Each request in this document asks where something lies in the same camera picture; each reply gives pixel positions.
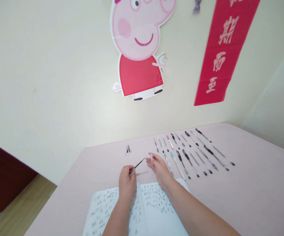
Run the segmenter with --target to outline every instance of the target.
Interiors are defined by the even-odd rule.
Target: red banner
[[[194,105],[222,102],[260,0],[217,0]]]

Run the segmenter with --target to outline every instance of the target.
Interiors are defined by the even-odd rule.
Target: hand
[[[129,175],[134,166],[124,166],[119,177],[119,199],[131,203],[136,186],[135,169]]]
[[[158,183],[161,186],[166,187],[167,184],[173,179],[173,177],[169,172],[165,161],[159,155],[156,155],[152,152],[149,152],[149,154],[152,155],[152,157],[145,158],[148,167],[150,167],[154,171]]]

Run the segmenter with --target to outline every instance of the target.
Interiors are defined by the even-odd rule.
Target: notebook page
[[[183,179],[177,181],[189,192]],[[148,235],[188,235],[158,182],[141,185]]]
[[[96,192],[91,200],[83,236],[101,236],[118,201],[119,188]],[[147,235],[140,184],[137,182],[130,206],[129,236]]]

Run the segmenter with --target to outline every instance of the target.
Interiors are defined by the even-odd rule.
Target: red cabinet
[[[36,175],[36,171],[0,148],[0,212]]]

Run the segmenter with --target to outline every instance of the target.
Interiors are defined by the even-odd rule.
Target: pink table
[[[200,178],[197,178],[182,155],[192,177],[186,180],[190,192],[242,235],[284,235],[284,149],[226,123],[203,126],[199,130],[236,166],[230,165],[216,152],[216,156],[230,169],[227,172],[205,151],[219,171],[211,168],[213,174],[204,176],[200,173]],[[156,142],[160,136],[165,137],[166,134],[154,136]],[[194,153],[195,144],[184,137],[192,145],[190,150]],[[125,156],[128,144],[132,153]],[[164,157],[157,144],[160,155]],[[156,152],[153,136],[86,148],[25,235],[82,235],[92,194],[118,186],[122,166],[137,164],[148,156],[149,151]],[[171,155],[167,154],[167,158],[175,177],[180,178]],[[141,184],[156,182],[154,173],[145,163],[136,171]]]

